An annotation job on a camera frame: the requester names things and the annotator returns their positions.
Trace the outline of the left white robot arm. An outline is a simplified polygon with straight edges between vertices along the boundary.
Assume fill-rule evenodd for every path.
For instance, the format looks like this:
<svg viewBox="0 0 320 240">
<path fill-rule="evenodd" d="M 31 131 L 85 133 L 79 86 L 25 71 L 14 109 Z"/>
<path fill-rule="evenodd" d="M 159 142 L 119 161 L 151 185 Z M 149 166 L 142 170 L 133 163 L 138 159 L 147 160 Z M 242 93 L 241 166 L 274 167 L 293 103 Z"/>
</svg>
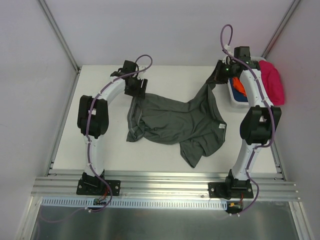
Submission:
<svg viewBox="0 0 320 240">
<path fill-rule="evenodd" d="M 86 167 L 82 180 L 93 194 L 100 194 L 105 188 L 102 142 L 109 128 L 109 105 L 119 94 L 144 99 L 148 80 L 143 79 L 142 75 L 147 69 L 139 67 L 137 61 L 125 60 L 100 91 L 94 95 L 83 95 L 79 100 L 77 127 L 86 145 Z"/>
</svg>

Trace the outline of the grey t shirt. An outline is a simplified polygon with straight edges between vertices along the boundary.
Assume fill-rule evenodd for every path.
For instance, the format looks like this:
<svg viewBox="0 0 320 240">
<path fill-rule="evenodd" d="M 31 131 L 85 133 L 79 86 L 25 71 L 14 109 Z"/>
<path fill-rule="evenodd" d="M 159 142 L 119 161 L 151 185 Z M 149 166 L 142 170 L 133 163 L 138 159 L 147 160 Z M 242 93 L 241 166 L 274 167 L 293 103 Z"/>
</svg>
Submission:
<svg viewBox="0 0 320 240">
<path fill-rule="evenodd" d="M 153 93 L 133 97 L 127 114 L 127 142 L 145 138 L 158 144 L 179 144 L 181 157 L 195 168 L 201 157 L 213 155 L 226 140 L 227 123 L 213 93 L 216 85 L 210 76 L 188 102 Z"/>
</svg>

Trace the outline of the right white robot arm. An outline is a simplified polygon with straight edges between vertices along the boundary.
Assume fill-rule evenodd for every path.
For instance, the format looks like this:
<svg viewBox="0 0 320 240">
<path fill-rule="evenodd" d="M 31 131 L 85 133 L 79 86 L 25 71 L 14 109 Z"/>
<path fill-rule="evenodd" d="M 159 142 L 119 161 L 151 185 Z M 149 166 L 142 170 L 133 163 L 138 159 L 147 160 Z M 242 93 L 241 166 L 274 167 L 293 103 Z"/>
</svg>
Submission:
<svg viewBox="0 0 320 240">
<path fill-rule="evenodd" d="M 223 182 L 208 184 L 208 192 L 212 198 L 252 199 L 251 169 L 260 150 L 272 145 L 282 111 L 269 99 L 259 62 L 252 60 L 250 48 L 239 46 L 233 53 L 226 48 L 222 50 L 226 58 L 217 62 L 212 80 L 216 84 L 226 84 L 237 77 L 244 87 L 249 109 L 240 124 L 242 144 L 237 160 Z"/>
</svg>

